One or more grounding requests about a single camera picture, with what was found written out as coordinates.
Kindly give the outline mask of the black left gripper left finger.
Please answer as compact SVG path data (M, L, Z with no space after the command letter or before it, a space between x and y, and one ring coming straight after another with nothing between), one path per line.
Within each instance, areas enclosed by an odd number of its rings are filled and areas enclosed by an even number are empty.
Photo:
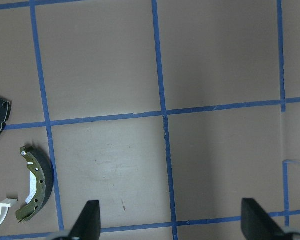
M69 233L70 240L99 240L101 210L99 200L89 200Z

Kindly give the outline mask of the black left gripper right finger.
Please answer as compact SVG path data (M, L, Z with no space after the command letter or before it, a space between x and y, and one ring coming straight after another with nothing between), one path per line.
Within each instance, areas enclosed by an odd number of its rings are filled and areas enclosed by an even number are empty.
M285 233L254 198L241 200L241 231L246 240L284 240Z

